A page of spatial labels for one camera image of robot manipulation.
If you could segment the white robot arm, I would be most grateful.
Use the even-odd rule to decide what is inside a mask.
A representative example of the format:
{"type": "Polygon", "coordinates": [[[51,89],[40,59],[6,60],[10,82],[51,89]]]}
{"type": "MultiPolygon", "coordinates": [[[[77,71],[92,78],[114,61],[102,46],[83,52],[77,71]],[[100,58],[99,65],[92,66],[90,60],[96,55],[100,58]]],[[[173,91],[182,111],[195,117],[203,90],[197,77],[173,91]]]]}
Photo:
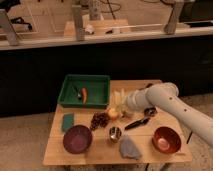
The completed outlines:
{"type": "Polygon", "coordinates": [[[213,147],[213,118],[184,103],[178,98],[178,94],[179,90],[174,83],[158,83],[128,93],[124,104],[134,112],[158,107],[176,117],[213,147]]]}

